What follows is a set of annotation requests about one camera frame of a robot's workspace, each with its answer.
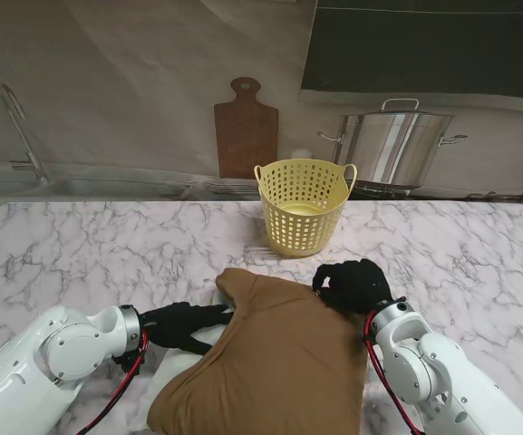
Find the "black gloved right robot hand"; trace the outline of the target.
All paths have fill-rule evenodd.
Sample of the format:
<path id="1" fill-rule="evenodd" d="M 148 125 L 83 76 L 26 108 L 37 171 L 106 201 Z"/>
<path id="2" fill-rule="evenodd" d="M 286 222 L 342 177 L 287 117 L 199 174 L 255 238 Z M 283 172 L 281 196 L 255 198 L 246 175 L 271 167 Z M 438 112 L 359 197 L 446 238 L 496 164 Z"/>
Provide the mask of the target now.
<path id="1" fill-rule="evenodd" d="M 342 313 L 369 314 L 393 300 L 382 269 L 366 258 L 320 265 L 312 288 L 326 306 Z"/>

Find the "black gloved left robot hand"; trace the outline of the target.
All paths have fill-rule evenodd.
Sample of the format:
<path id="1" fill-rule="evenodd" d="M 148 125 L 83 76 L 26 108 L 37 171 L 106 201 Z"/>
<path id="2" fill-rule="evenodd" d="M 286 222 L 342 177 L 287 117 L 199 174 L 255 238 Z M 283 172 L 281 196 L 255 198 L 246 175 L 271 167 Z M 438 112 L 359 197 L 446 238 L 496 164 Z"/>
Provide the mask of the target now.
<path id="1" fill-rule="evenodd" d="M 203 328 L 227 325 L 232 316 L 227 305 L 180 302 L 143 313 L 140 320 L 151 343 L 203 356 L 212 346 L 192 335 Z"/>

